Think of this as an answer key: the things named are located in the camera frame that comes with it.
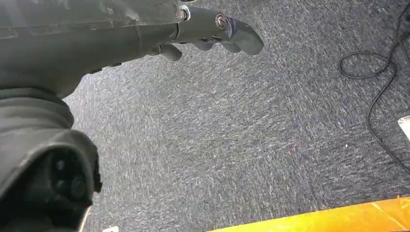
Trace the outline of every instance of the yellow object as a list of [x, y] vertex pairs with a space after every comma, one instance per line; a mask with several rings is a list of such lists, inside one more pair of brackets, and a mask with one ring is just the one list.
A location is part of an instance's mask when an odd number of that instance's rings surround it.
[[410, 197], [234, 226], [213, 232], [401, 232], [410, 231]]

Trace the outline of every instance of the robotic hand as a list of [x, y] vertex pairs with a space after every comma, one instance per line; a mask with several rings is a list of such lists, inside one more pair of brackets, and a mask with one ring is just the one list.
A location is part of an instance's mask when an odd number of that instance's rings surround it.
[[264, 46], [249, 25], [219, 12], [141, 1], [0, 2], [0, 231], [82, 230], [102, 186], [98, 153], [71, 129], [61, 98], [85, 74], [145, 55], [179, 60], [176, 43], [250, 55]]

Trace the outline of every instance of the floor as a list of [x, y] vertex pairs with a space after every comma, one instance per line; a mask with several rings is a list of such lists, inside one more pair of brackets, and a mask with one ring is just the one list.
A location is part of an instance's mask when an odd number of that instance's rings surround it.
[[[355, 50], [386, 54], [405, 0], [199, 0], [250, 25], [258, 56], [180, 46], [85, 76], [66, 99], [99, 147], [103, 191], [87, 231], [202, 232], [409, 193], [409, 177], [366, 130], [387, 80], [337, 71]], [[410, 69], [376, 105], [372, 125], [410, 165], [397, 120], [410, 115]], [[378, 62], [355, 58], [352, 72]]]

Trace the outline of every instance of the black cable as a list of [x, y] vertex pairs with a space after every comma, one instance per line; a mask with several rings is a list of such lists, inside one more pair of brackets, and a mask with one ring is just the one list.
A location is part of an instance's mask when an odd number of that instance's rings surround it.
[[[373, 138], [376, 139], [376, 141], [379, 143], [379, 145], [387, 152], [387, 154], [405, 171], [410, 175], [410, 168], [407, 167], [406, 165], [403, 164], [402, 161], [400, 161], [391, 151], [389, 151], [389, 149], [386, 147], [386, 145], [381, 141], [381, 138], [378, 137], [376, 135], [376, 133], [374, 132], [374, 130], [371, 128], [370, 126], [370, 114], [372, 112], [372, 109], [374, 107], [374, 105], [376, 104], [376, 102], [380, 99], [380, 97], [383, 95], [383, 93], [385, 92], [385, 90], [390, 86], [390, 84], [392, 83], [392, 81], [394, 80], [396, 74], [397, 74], [397, 65], [392, 61], [393, 58], [393, 54], [395, 52], [395, 49], [397, 48], [398, 45], [400, 45], [403, 49], [403, 52], [406, 56], [407, 62], [410, 65], [410, 58], [409, 55], [407, 53], [407, 50], [402, 42], [402, 40], [406, 39], [408, 36], [403, 36], [403, 38], [401, 38], [399, 36], [399, 31], [400, 31], [400, 25], [401, 25], [401, 20], [403, 18], [404, 13], [410, 8], [410, 2], [407, 4], [406, 8], [404, 8], [404, 10], [402, 11], [402, 13], [400, 14], [398, 20], [397, 20], [397, 26], [395, 29], [395, 34], [394, 34], [394, 40], [392, 42], [392, 46], [390, 48], [390, 51], [387, 55], [387, 57], [384, 57], [380, 54], [377, 53], [371, 53], [371, 52], [352, 52], [350, 54], [345, 55], [344, 57], [342, 57], [339, 61], [339, 72], [340, 74], [342, 74], [343, 76], [350, 78], [350, 79], [369, 79], [369, 78], [373, 78], [378, 76], [379, 74], [383, 73], [384, 71], [386, 71], [386, 69], [389, 67], [389, 65], [391, 65], [393, 67], [393, 74], [391, 75], [391, 77], [389, 78], [389, 80], [386, 82], [386, 84], [383, 86], [383, 88], [380, 90], [380, 92], [378, 93], [378, 95], [374, 98], [373, 102], [371, 103], [371, 105], [369, 106], [369, 109], [367, 111], [366, 114], [366, 125], [367, 128], [369, 130], [369, 132], [371, 133], [371, 135], [373, 136]], [[365, 55], [365, 56], [371, 56], [374, 58], [378, 58], [381, 60], [385, 60], [386, 63], [385, 65], [379, 69], [378, 71], [368, 74], [368, 75], [353, 75], [353, 74], [348, 74], [345, 72], [345, 70], [342, 68], [342, 64], [344, 62], [344, 60], [351, 58], [352, 56], [356, 56], [356, 55]]]

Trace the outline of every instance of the white object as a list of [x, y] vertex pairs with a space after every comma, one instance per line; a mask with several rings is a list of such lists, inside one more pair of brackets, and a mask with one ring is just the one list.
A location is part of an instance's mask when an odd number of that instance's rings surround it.
[[404, 134], [410, 140], [410, 116], [402, 117], [398, 120], [398, 124], [403, 130]]
[[118, 232], [118, 226], [113, 226], [111, 228], [105, 229], [102, 232]]

